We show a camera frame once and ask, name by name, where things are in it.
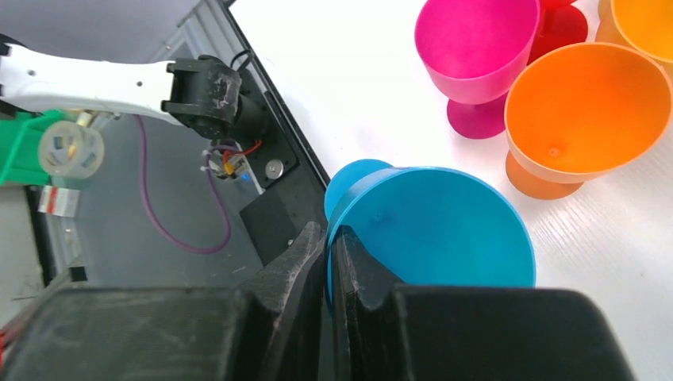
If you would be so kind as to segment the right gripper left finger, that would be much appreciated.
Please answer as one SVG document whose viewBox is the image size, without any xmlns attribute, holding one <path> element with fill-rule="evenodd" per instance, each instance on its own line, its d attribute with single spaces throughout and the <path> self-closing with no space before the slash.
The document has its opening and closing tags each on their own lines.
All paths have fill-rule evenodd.
<svg viewBox="0 0 673 381">
<path fill-rule="evenodd" d="M 69 287 L 24 320 L 4 380 L 315 380 L 325 233 L 235 288 Z"/>
</svg>

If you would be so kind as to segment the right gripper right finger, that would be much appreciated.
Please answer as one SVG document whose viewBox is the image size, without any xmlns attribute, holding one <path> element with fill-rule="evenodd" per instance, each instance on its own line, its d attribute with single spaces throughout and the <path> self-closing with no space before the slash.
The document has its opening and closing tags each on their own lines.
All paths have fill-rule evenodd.
<svg viewBox="0 0 673 381">
<path fill-rule="evenodd" d="M 331 244 L 338 380 L 631 380 L 601 310 L 559 289 L 415 286 L 352 228 Z"/>
</svg>

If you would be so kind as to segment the blue plastic wine glass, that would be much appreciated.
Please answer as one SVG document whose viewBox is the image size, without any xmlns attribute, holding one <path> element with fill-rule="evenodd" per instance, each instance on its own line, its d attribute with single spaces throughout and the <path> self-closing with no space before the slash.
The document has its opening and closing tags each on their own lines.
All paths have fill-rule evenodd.
<svg viewBox="0 0 673 381">
<path fill-rule="evenodd" d="M 357 160 L 330 180 L 327 241 L 350 227 L 405 283 L 534 287 L 536 260 L 524 221 L 488 183 L 446 167 Z"/>
</svg>

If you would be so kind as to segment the orange plastic wine glass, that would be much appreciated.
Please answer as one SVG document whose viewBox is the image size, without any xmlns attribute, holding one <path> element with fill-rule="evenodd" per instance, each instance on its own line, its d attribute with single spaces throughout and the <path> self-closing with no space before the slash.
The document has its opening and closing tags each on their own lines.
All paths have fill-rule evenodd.
<svg viewBox="0 0 673 381">
<path fill-rule="evenodd" d="M 507 177 L 529 197 L 567 197 L 649 151 L 671 118 L 671 80 L 646 55 L 609 43 L 556 49 L 507 95 Z"/>
</svg>

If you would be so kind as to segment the pink plastic wine glass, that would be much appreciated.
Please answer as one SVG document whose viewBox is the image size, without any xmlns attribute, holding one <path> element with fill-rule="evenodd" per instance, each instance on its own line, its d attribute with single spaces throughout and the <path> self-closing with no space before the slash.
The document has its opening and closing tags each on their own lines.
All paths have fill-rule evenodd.
<svg viewBox="0 0 673 381">
<path fill-rule="evenodd" d="M 526 67 L 541 19 L 537 0 L 430 0 L 414 43 L 429 78 L 448 98 L 447 118 L 480 140 L 505 129 L 506 96 Z"/>
</svg>

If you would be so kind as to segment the red plastic wine glass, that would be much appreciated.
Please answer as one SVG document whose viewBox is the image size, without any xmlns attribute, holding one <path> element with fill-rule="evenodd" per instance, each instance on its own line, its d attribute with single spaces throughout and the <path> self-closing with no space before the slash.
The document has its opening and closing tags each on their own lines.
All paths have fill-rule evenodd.
<svg viewBox="0 0 673 381">
<path fill-rule="evenodd" d="M 573 6 L 575 0 L 541 0 L 540 24 L 528 64 L 563 46 L 585 42 L 588 24 L 585 15 Z"/>
</svg>

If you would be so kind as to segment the yellow wine glass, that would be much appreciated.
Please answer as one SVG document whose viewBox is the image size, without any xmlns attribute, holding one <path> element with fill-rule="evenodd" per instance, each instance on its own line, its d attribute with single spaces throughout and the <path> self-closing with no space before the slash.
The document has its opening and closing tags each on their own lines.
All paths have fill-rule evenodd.
<svg viewBox="0 0 673 381">
<path fill-rule="evenodd" d="M 649 56 L 672 76 L 672 1 L 612 0 L 598 3 L 595 40 Z"/>
</svg>

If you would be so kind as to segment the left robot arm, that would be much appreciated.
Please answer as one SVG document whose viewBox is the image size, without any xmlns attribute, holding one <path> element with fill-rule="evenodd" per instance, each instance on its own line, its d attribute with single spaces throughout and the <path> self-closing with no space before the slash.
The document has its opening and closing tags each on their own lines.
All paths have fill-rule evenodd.
<svg viewBox="0 0 673 381">
<path fill-rule="evenodd" d="M 52 56 L 1 37 L 1 100 L 43 112 L 137 114 L 183 125 L 210 140 L 260 139 L 271 123 L 244 93 L 241 71 L 214 56 L 114 63 Z"/>
</svg>

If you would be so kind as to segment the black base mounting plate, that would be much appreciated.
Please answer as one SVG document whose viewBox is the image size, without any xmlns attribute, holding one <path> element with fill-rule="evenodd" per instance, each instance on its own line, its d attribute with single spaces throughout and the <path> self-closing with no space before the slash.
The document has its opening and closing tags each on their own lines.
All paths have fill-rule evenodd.
<svg viewBox="0 0 673 381">
<path fill-rule="evenodd" d="M 263 264 L 288 246 L 288 240 L 308 221 L 323 222 L 325 182 L 296 136 L 298 127 L 250 51 L 237 69 L 214 56 L 199 56 L 205 68 L 198 75 L 198 100 L 206 115 L 195 130 L 212 143 L 209 153 L 221 153 L 219 170 L 210 175 L 234 179 L 227 167 L 234 160 L 248 163 L 262 197 L 240 215 Z"/>
</svg>

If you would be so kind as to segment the clear tape roll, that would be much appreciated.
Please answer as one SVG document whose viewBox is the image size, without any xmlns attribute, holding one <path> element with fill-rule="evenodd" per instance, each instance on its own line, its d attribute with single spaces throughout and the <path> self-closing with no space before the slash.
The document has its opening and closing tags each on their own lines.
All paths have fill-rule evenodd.
<svg viewBox="0 0 673 381">
<path fill-rule="evenodd" d="M 58 121 L 44 132 L 38 146 L 40 166 L 50 176 L 87 179 L 105 156 L 102 135 L 72 121 Z"/>
</svg>

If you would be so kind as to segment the green plastic bin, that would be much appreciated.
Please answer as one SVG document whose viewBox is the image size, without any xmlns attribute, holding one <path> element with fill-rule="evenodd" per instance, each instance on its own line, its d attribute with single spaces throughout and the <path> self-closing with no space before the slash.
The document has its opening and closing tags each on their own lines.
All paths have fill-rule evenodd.
<svg viewBox="0 0 673 381">
<path fill-rule="evenodd" d="M 17 112 L 13 120 L 1 120 L 1 185 L 43 186 L 50 175 L 38 160 L 40 139 L 58 121 L 72 121 L 62 110 L 40 115 Z"/>
</svg>

